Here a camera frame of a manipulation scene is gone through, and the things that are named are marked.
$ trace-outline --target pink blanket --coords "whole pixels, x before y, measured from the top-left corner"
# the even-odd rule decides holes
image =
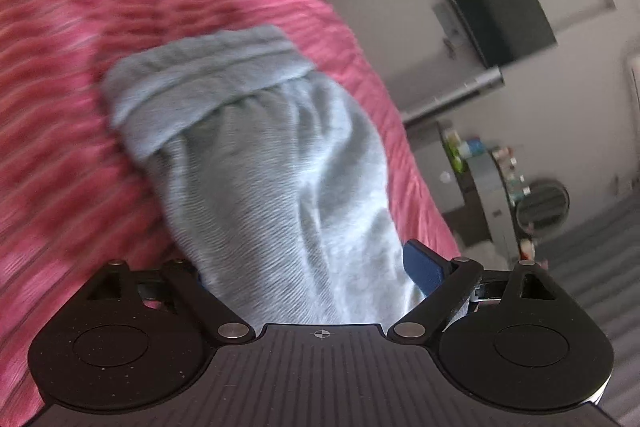
[[[323,0],[0,0],[0,425],[42,405],[31,339],[98,266],[174,255],[158,202],[106,126],[97,79],[118,58],[220,28],[272,23],[340,82],[380,131],[402,238],[456,245],[398,112]]]

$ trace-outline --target ribbed black surface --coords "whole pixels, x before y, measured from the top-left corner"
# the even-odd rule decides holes
[[[321,339],[314,333],[326,330]],[[257,342],[223,347],[184,393],[127,415],[52,407],[41,427],[611,427],[591,405],[558,415],[492,409],[455,389],[421,347],[375,326],[269,326]]]
[[[538,254],[611,340],[615,365],[600,406],[622,425],[640,425],[640,196]]]

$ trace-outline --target gray fabric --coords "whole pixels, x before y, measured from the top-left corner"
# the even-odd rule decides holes
[[[206,287],[250,322],[382,323],[402,268],[375,128],[273,26],[121,60],[103,93]]]
[[[600,406],[624,426],[640,425],[640,195],[543,243],[536,256],[611,340],[615,363]]]

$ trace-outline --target bed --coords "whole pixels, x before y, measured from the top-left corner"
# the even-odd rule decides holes
[[[282,28],[367,111],[388,158],[403,241],[455,242],[418,174],[398,112],[323,0],[0,0],[0,425],[42,402],[31,339],[98,266],[179,255],[145,179],[108,131],[97,80],[117,59],[220,28]]]
[[[537,255],[611,340],[614,368],[600,406],[625,427],[640,425],[640,194]]]

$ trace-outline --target gray garment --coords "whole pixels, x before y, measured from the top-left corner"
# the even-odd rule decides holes
[[[102,83],[206,287],[265,323],[381,323],[421,294],[402,268],[380,137],[273,26],[121,60]]]

